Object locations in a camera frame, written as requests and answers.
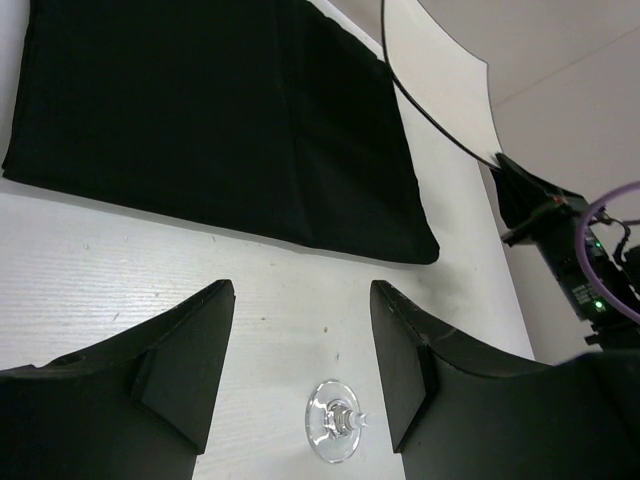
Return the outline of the black cloth placemat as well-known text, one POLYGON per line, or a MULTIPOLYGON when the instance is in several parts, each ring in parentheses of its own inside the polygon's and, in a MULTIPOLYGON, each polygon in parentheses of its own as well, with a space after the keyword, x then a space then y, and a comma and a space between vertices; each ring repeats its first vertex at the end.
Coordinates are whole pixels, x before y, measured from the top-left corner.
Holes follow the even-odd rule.
POLYGON ((429 265, 387 66, 307 1, 33 1, 6 178, 429 265))

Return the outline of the white square plate black rim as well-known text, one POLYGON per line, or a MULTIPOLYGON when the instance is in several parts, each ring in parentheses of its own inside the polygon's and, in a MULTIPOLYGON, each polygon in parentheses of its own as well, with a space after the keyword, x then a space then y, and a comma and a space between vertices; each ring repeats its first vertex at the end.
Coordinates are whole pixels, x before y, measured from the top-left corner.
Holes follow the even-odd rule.
POLYGON ((488 64, 459 44, 418 1, 384 1, 381 20, 384 59, 405 98, 454 145, 497 169, 502 147, 488 64))

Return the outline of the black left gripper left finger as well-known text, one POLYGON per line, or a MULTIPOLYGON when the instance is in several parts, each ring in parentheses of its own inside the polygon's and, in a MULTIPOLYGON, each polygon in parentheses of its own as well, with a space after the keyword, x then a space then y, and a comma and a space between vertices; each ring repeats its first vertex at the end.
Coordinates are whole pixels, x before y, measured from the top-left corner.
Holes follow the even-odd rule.
POLYGON ((5 479, 189 479, 206 449, 229 343, 219 280, 90 347, 1 374, 5 479))

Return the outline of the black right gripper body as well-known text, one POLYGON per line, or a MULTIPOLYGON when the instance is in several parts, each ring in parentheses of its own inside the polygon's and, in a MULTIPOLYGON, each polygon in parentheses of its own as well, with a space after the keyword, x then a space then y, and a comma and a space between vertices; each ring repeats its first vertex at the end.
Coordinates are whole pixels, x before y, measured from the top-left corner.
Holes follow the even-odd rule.
POLYGON ((577 318, 590 326, 589 345, 604 350, 639 348, 639 325, 618 312, 596 291, 584 274, 576 253, 575 233, 587 209, 584 197, 536 179, 545 202, 531 217, 509 229, 502 241, 510 246, 537 248, 577 318))

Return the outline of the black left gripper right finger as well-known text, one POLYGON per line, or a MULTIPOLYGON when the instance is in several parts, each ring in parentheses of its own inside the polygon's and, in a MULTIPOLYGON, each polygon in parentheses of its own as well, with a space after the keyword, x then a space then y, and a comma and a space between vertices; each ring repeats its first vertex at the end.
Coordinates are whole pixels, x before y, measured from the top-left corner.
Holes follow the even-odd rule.
POLYGON ((556 366, 486 344, 375 281, 370 312, 393 450, 409 479, 635 479, 639 355, 556 366))

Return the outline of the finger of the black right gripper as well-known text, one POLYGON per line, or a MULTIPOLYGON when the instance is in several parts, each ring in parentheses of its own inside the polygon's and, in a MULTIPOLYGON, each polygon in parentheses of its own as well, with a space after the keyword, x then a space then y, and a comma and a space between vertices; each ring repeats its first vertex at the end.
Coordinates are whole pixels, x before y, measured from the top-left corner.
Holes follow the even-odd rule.
POLYGON ((510 157, 497 153, 496 159, 499 169, 494 172, 494 182, 499 212, 505 225, 513 229, 545 202, 545 192, 536 178, 510 157))

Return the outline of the clear wine glass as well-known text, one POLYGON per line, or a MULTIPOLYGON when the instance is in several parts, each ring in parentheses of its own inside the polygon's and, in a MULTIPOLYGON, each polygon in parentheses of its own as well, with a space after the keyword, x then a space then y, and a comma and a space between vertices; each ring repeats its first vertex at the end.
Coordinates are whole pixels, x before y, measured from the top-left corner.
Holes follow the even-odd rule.
POLYGON ((362 431, 370 425, 355 392, 338 380, 320 383, 305 409, 305 434, 314 453, 324 462, 340 464, 356 452, 362 431))

